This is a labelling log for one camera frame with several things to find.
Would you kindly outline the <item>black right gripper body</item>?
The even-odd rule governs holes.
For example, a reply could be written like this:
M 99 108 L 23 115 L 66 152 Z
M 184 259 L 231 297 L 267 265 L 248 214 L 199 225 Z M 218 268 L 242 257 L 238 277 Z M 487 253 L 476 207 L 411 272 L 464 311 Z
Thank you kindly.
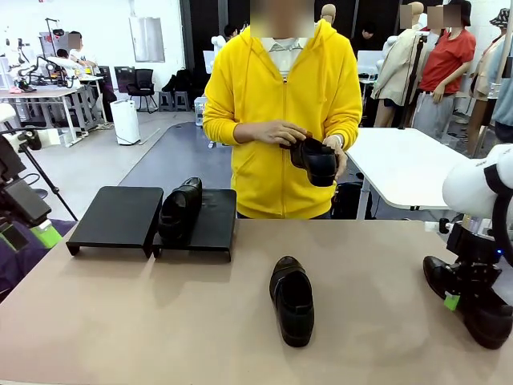
M 446 248 L 457 258 L 446 266 L 446 299 L 500 299 L 493 286 L 502 270 L 493 238 L 480 236 L 454 223 Z

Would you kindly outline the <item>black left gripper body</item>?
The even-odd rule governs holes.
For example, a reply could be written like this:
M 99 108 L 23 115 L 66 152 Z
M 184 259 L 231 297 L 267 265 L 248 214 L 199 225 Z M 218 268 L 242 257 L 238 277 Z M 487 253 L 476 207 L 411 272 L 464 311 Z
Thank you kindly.
M 26 168 L 8 140 L 1 136 L 1 224 L 12 221 L 41 225 L 50 206 L 18 175 Z

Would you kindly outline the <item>person's left hand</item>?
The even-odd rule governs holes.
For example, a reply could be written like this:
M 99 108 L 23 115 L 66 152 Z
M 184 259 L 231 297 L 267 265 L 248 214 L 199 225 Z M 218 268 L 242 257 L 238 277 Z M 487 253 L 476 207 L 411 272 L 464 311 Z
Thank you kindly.
M 331 135 L 324 139 L 323 144 L 332 148 L 335 155 L 337 156 L 337 172 L 335 175 L 335 180 L 338 180 L 343 175 L 348 160 L 348 157 L 343 150 L 344 139 L 338 134 Z

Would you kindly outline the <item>person's right hand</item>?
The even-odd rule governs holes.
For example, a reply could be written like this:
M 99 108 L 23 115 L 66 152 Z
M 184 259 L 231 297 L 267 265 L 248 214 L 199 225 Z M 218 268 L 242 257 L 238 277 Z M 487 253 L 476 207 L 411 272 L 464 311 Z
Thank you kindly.
M 305 140 L 308 136 L 309 133 L 304 128 L 284 120 L 238 124 L 233 133 L 238 144 L 260 141 L 286 147 Z

